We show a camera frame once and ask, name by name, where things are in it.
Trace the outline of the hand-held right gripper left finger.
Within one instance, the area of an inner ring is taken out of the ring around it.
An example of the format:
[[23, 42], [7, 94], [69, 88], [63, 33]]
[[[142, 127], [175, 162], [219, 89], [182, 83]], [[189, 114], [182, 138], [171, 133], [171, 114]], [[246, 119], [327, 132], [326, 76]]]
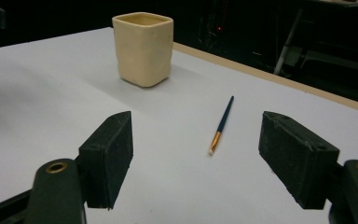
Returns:
[[131, 112], [108, 117], [81, 145], [76, 158], [88, 207], [114, 208], [132, 157]]

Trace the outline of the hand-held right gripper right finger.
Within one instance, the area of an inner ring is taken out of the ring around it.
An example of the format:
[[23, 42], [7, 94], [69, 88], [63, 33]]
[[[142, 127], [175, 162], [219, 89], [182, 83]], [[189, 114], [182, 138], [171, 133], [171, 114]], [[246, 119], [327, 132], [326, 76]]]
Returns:
[[304, 209], [322, 209], [339, 149], [294, 119], [266, 111], [258, 151]]

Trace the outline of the dark blue paintbrush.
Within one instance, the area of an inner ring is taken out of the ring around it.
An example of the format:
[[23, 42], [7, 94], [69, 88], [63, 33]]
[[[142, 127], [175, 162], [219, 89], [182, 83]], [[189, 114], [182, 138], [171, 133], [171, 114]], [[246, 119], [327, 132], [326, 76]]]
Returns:
[[216, 147], [219, 143], [219, 139], [220, 139], [220, 136], [222, 134], [222, 132], [224, 131], [224, 128], [225, 128], [225, 125], [227, 123], [227, 118], [228, 118], [228, 115], [230, 113], [230, 110], [231, 110], [231, 107], [232, 107], [232, 104], [233, 104], [233, 101], [234, 101], [235, 97], [234, 96], [231, 96], [229, 101], [228, 101], [228, 104], [227, 104], [227, 107], [224, 111], [224, 114], [217, 126], [217, 129], [216, 129], [216, 132], [215, 132], [215, 135], [213, 137], [213, 141], [211, 143], [211, 146], [209, 148], [209, 155], [212, 156], [216, 150]]

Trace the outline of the small wooden cup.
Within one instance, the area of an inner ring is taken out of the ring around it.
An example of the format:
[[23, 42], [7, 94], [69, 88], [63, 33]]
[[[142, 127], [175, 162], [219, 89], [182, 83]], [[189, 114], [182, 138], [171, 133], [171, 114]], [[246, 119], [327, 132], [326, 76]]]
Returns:
[[172, 70], [173, 19], [148, 12], [112, 18], [117, 69], [131, 84], [150, 88]]

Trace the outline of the white paper sheet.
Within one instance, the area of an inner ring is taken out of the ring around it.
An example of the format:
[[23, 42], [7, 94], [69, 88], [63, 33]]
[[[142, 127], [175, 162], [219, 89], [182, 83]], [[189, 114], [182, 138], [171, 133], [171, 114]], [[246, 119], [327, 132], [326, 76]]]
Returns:
[[131, 167], [115, 207], [90, 209], [89, 224], [327, 224], [260, 157], [266, 111], [358, 160], [358, 110], [176, 50], [169, 78], [142, 89], [119, 77], [104, 28], [0, 48], [0, 202], [29, 189], [44, 163], [73, 158], [120, 111], [132, 115]]

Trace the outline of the wooden table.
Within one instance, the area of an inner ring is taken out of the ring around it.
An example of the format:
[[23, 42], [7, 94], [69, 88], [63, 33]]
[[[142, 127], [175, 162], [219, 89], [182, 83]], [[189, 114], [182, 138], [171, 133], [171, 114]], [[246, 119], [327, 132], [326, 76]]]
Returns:
[[229, 69], [233, 69], [236, 70], [238, 72], [253, 76], [253, 77], [259, 77], [286, 87], [290, 87], [299, 91], [303, 91], [305, 93], [309, 93], [318, 97], [322, 97], [326, 100], [341, 104], [341, 105], [345, 105], [348, 106], [350, 108], [353, 108], [355, 110], [358, 110], [358, 102], [327, 92], [327, 91], [323, 91], [323, 90], [319, 90], [316, 88], [313, 88], [311, 86], [305, 85], [305, 84], [301, 84], [301, 83], [297, 83], [294, 82], [293, 80], [289, 80], [286, 79], [284, 77], [279, 77], [276, 75], [273, 75], [271, 73], [253, 68], [251, 66], [245, 65], [245, 64], [241, 64], [241, 63], [236, 63], [234, 61], [213, 55], [211, 53], [208, 52], [204, 52], [202, 50], [199, 49], [194, 49], [191, 48], [189, 46], [180, 44], [180, 43], [173, 43], [173, 49], [176, 51], [180, 51], [184, 54], [199, 58], [203, 61], [209, 62], [209, 63], [213, 63], [213, 64], [217, 64], [220, 66], [223, 66], [225, 68], [229, 68]]

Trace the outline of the black folding chair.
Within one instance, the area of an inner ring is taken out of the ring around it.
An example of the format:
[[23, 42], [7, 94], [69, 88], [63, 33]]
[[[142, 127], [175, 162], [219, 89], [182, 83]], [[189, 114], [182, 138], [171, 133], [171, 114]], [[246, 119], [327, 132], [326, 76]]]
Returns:
[[304, 7], [293, 77], [358, 77], [358, 3]]

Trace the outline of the white metal table leg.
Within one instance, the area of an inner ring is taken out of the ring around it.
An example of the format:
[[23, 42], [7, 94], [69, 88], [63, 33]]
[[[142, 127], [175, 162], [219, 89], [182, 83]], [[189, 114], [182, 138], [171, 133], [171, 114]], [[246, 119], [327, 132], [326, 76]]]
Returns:
[[300, 8], [296, 13], [296, 17], [295, 17], [295, 19], [293, 21], [293, 24], [291, 26], [290, 32], [289, 32], [288, 36], [286, 37], [286, 40], [285, 40], [285, 42], [284, 42], [284, 44], [282, 46], [280, 56], [279, 56], [279, 58], [278, 58], [278, 60], [276, 62], [275, 69], [274, 69], [274, 72], [273, 72], [274, 75], [279, 75], [280, 72], [282, 71], [282, 66], [284, 64], [286, 55], [287, 55], [287, 53], [289, 51], [289, 48], [291, 46], [292, 40], [294, 38], [297, 26], [299, 25], [299, 22], [301, 20], [302, 14], [303, 14], [303, 9]]

